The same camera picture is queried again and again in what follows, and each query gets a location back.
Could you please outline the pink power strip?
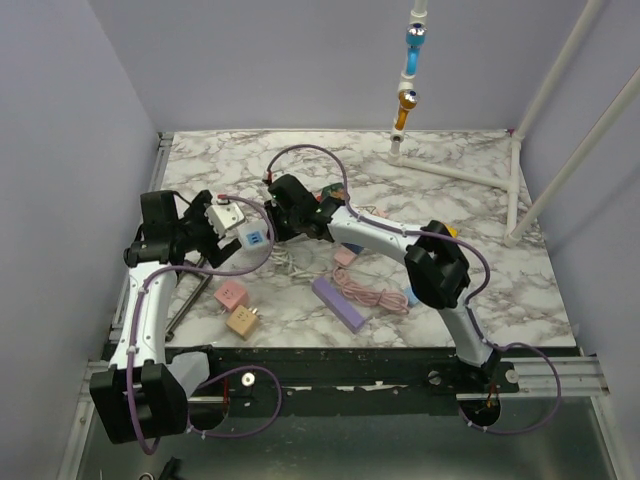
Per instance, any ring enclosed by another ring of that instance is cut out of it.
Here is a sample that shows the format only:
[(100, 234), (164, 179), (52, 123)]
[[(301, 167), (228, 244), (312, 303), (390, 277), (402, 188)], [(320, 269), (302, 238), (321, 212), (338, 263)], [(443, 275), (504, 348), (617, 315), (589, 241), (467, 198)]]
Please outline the pink power strip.
[[(388, 218), (388, 214), (384, 210), (372, 205), (366, 206), (363, 211), (368, 213), (369, 215), (373, 215), (383, 219)], [(342, 243), (341, 246), (336, 250), (333, 260), (339, 267), (347, 268), (356, 260), (356, 258), (362, 253), (363, 250), (364, 248), (360, 245)]]

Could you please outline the light blue plug adapter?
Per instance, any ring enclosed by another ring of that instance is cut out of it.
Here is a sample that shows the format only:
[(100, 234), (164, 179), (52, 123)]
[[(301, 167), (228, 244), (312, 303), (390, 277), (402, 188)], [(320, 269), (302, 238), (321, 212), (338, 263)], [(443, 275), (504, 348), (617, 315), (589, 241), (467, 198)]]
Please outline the light blue plug adapter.
[(403, 294), (407, 299), (407, 303), (409, 307), (414, 307), (420, 303), (420, 300), (416, 297), (411, 287), (407, 287), (403, 290)]

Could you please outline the pink cube socket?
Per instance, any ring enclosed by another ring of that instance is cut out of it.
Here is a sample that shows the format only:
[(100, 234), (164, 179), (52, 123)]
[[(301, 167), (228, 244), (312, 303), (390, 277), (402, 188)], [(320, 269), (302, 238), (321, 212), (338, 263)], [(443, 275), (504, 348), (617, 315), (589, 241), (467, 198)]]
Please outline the pink cube socket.
[(247, 306), (249, 293), (247, 289), (234, 280), (227, 280), (214, 292), (214, 298), (228, 311), (233, 312), (238, 306)]

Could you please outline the white power strip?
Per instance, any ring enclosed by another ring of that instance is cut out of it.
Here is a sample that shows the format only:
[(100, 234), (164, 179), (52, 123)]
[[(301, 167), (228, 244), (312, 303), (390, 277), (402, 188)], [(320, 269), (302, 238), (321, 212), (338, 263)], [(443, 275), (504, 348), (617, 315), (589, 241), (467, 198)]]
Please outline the white power strip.
[(238, 229), (238, 239), (247, 251), (264, 250), (270, 244), (268, 227), (264, 223), (247, 223)]

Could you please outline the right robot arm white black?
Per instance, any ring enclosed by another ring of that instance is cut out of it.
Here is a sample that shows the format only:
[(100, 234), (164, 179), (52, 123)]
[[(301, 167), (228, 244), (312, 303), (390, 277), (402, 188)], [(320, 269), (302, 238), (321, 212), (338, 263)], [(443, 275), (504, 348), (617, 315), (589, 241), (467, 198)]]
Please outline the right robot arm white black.
[(406, 226), (355, 210), (346, 197), (319, 201), (293, 175), (265, 181), (271, 200), (265, 204), (276, 240), (299, 235), (337, 244), (352, 244), (405, 266), (411, 290), (439, 312), (463, 363), (460, 379), (480, 392), (496, 380), (498, 351), (486, 340), (469, 301), (469, 262), (462, 252), (470, 246), (452, 237), (443, 223)]

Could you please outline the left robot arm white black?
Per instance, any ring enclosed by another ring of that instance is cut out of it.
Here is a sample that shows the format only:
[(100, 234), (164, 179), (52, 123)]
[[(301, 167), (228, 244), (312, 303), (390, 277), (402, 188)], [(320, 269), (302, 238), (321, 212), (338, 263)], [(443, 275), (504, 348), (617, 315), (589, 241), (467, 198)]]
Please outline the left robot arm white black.
[(183, 213), (175, 197), (175, 192), (162, 190), (140, 198), (142, 222), (124, 251), (128, 300), (121, 337), (107, 369), (94, 374), (89, 384), (114, 444), (182, 433), (189, 397), (194, 391), (212, 394), (221, 385), (220, 368), (204, 353), (166, 359), (166, 322), (187, 254), (196, 251), (210, 266), (221, 266), (241, 244), (219, 243), (245, 216), (237, 204), (215, 201), (207, 190), (199, 192)]

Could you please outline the beige cube socket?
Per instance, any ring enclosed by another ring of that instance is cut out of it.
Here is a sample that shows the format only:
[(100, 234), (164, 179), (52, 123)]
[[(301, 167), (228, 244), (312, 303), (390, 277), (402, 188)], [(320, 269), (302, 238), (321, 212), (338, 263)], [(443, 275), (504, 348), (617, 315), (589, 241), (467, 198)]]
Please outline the beige cube socket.
[(243, 340), (248, 340), (260, 323), (256, 309), (238, 305), (229, 315), (226, 326)]

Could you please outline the purple USB power strip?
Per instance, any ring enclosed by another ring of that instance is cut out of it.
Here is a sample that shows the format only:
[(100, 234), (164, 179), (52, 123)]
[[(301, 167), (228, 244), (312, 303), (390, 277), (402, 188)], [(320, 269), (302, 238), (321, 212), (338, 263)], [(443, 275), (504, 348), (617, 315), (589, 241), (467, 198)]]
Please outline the purple USB power strip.
[(358, 333), (366, 319), (324, 277), (311, 283), (313, 293), (352, 333)]

